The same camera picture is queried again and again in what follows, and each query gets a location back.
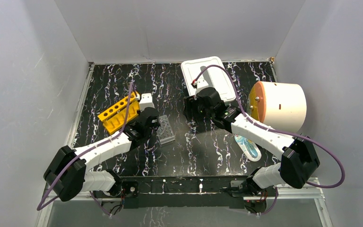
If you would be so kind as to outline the clear well plate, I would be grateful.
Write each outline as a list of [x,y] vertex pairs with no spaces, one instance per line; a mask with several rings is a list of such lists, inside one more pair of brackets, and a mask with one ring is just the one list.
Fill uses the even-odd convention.
[[157,138],[161,145],[170,143],[175,140],[175,134],[170,126],[167,115],[159,116],[160,127],[156,131]]

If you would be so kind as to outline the white bin lid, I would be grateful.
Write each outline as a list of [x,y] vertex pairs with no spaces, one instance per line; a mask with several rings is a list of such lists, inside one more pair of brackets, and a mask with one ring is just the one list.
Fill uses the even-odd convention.
[[236,94],[232,83],[224,72],[225,68],[221,59],[217,56],[188,60],[181,63],[181,69],[189,96],[193,96],[197,92],[197,89],[191,85],[193,80],[209,65],[213,65],[213,67],[207,69],[200,76],[197,87],[203,88],[205,85],[213,87],[226,104],[234,101],[236,99]]

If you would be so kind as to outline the yellow test tube rack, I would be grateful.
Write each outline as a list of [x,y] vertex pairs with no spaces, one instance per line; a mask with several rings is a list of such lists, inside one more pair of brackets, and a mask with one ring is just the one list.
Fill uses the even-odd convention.
[[[126,96],[98,115],[99,120],[110,135],[120,130],[124,125],[127,100],[128,97]],[[126,122],[129,122],[138,116],[140,111],[139,100],[140,94],[138,92],[132,92]]]

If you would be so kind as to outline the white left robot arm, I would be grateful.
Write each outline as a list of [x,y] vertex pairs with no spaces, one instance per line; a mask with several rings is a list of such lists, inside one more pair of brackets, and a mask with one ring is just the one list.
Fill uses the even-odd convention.
[[113,170],[93,171],[98,164],[132,151],[146,143],[160,126],[159,112],[145,108],[123,132],[93,144],[60,148],[45,171],[43,178],[61,201],[69,201],[80,192],[102,191],[111,197],[122,192],[123,180]]

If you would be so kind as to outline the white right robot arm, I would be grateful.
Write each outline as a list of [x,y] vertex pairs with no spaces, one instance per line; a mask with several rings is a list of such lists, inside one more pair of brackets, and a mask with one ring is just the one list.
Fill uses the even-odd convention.
[[183,113],[196,122],[208,118],[218,128],[250,139],[278,158],[279,163],[253,171],[240,185],[254,196],[278,184],[301,189],[320,165],[310,138],[290,136],[256,121],[244,111],[239,99],[227,105],[213,87],[185,97]]

